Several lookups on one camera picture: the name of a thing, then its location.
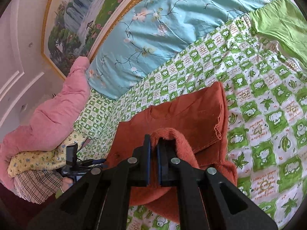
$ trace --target metal screw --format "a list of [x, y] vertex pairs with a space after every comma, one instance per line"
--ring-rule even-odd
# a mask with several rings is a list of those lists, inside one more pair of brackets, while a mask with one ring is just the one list
[[215, 175], [215, 174], [216, 174], [216, 169], [210, 167], [210, 168], [207, 169], [207, 172], [208, 172], [210, 175]]
[[91, 173], [92, 175], [98, 175], [101, 172], [100, 168], [92, 168]]
[[138, 161], [138, 159], [135, 158], [135, 157], [130, 157], [130, 158], [128, 158], [128, 163], [130, 163], [130, 164], [134, 164], [134, 163], [136, 163], [137, 161]]
[[173, 164], [179, 164], [179, 163], [180, 163], [180, 159], [177, 158], [177, 157], [174, 157], [174, 158], [171, 159], [171, 162], [172, 162]]

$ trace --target orange garment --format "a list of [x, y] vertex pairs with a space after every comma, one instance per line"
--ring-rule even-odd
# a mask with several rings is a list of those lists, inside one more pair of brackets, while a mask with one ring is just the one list
[[[230, 182], [237, 184], [235, 165], [225, 160], [227, 152], [228, 110], [223, 85], [212, 86], [177, 97], [172, 102], [150, 106], [128, 122], [120, 122], [107, 157], [110, 168], [132, 156], [151, 135], [153, 148], [159, 137], [176, 139], [179, 158], [193, 167], [213, 165]], [[145, 205], [155, 213], [179, 222], [176, 188], [160, 187], [155, 158], [151, 163], [150, 185], [131, 189], [130, 205]]]

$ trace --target orange fabric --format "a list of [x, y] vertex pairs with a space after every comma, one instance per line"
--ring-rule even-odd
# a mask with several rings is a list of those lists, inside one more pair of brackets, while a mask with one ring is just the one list
[[[235, 165], [225, 160], [228, 110], [223, 85], [212, 86], [177, 97], [172, 102], [150, 106], [128, 122], [120, 122], [107, 157], [110, 168], [132, 156], [150, 134], [153, 148], [160, 137], [176, 140], [177, 156], [193, 167], [213, 165], [230, 182], [237, 184]], [[130, 205], [145, 205], [155, 213], [179, 222], [176, 188], [160, 187], [156, 157], [152, 158], [150, 185], [133, 187]]]

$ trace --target yellow patterned fabric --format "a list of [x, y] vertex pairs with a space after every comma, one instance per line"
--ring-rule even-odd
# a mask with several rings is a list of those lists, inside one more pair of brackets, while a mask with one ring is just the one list
[[66, 146], [77, 143], [81, 148], [86, 140], [84, 134], [73, 131], [52, 151], [24, 151], [12, 157], [7, 172], [10, 177], [27, 170], [55, 170], [66, 164]]

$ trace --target bed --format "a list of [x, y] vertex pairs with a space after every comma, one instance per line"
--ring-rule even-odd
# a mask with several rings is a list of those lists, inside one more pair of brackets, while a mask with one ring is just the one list
[[[160, 1], [142, 0], [133, 9], [126, 1], [127, 11], [121, 10], [127, 13], [118, 7], [89, 52], [93, 89], [75, 130], [93, 140], [78, 157], [107, 157], [120, 121], [223, 82], [227, 158], [237, 166], [238, 188], [283, 228], [307, 192], [307, 55], [257, 22], [273, 5], [302, 28], [303, 16], [289, 0], [167, 0], [165, 6]], [[194, 14], [187, 15], [187, 6]], [[296, 13], [287, 14], [287, 8]], [[131, 207], [127, 229], [150, 228], [180, 226], [144, 206]]]

